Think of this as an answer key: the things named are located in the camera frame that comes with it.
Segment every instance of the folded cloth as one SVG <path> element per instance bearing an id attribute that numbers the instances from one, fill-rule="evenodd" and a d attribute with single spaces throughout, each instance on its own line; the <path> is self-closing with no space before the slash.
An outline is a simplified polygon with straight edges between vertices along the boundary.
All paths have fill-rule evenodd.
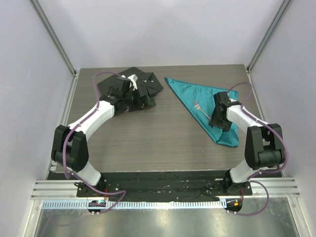
<path id="1" fill-rule="evenodd" d="M 217 127 L 212 128 L 210 125 L 208 125 L 209 119 L 201 111 L 198 111 L 193 104 L 194 101 L 197 101 L 202 110 L 209 117 L 211 117 L 215 108 L 215 102 L 213 98 L 214 94 L 221 91 L 227 91 L 227 89 L 191 84 L 171 78 L 165 78 L 165 80 L 182 104 L 187 108 L 191 115 L 196 119 L 196 121 L 198 121 L 198 123 L 216 144 L 229 147 L 237 147 L 239 145 L 239 139 L 237 135 L 238 127 L 234 123 L 228 132 L 223 132 Z M 238 92 L 230 91 L 229 97 L 231 99 L 238 100 Z"/>

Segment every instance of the silver fork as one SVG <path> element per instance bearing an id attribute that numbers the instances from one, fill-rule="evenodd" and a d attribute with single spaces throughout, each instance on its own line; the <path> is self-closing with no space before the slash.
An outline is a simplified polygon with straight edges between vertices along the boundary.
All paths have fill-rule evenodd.
<path id="1" fill-rule="evenodd" d="M 197 110 L 200 110 L 209 120 L 211 120 L 211 118 L 202 110 L 201 106 L 198 104 L 197 101 L 193 101 L 193 104 Z"/>

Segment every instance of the white wall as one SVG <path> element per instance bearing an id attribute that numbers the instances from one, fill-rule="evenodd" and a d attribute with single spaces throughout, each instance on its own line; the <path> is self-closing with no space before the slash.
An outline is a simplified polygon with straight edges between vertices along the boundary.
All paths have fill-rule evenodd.
<path id="1" fill-rule="evenodd" d="M 47 172 L 71 75 L 29 1 L 1 1 L 0 32 L 0 236 L 16 237 Z"/>
<path id="2" fill-rule="evenodd" d="M 77 69 L 248 64 L 282 0 L 40 0 Z"/>
<path id="3" fill-rule="evenodd" d="M 283 128 L 290 152 L 286 173 L 295 177 L 313 228 L 316 226 L 315 9 L 316 1 L 294 0 L 253 70 L 266 118 Z"/>

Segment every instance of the fork handle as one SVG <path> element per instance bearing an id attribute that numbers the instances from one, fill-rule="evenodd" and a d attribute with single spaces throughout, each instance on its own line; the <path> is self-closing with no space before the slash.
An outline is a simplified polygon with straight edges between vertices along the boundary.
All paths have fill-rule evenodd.
<path id="1" fill-rule="evenodd" d="M 203 110 L 200 110 L 209 120 L 211 120 L 211 118 L 203 111 Z"/>

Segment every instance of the reflective floor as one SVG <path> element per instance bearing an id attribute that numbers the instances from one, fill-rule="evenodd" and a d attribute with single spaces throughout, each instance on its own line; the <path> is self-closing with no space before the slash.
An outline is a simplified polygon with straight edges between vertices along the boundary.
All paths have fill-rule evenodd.
<path id="1" fill-rule="evenodd" d="M 265 198 L 244 200 L 241 212 L 261 209 Z M 286 198 L 272 198 L 254 217 L 223 209 L 115 210 L 91 216 L 86 210 L 43 210 L 36 237 L 298 237 Z"/>

